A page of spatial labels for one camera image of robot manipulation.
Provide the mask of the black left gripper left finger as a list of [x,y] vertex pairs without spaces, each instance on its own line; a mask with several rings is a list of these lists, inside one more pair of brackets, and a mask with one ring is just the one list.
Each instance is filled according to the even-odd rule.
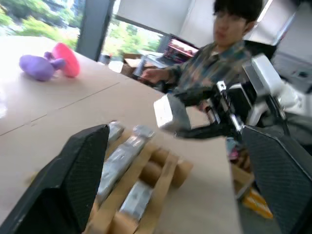
[[100,184],[109,133],[109,126],[103,124],[72,135],[60,154],[36,175],[0,232],[84,232]]

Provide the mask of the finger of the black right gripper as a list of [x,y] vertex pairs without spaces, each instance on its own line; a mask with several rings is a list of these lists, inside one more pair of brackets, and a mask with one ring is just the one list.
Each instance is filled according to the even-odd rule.
[[210,139],[214,137],[236,137],[238,131],[228,124],[211,124],[190,130],[175,132],[175,137],[185,139]]
[[184,106],[196,106],[201,101],[207,100],[213,97],[215,92],[207,91],[207,92],[182,92],[175,95]]

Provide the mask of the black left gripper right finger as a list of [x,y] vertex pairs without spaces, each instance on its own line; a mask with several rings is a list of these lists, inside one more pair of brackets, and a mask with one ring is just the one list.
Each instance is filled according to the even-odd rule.
[[245,126],[242,139],[261,194],[283,234],[312,232],[312,156],[279,132]]

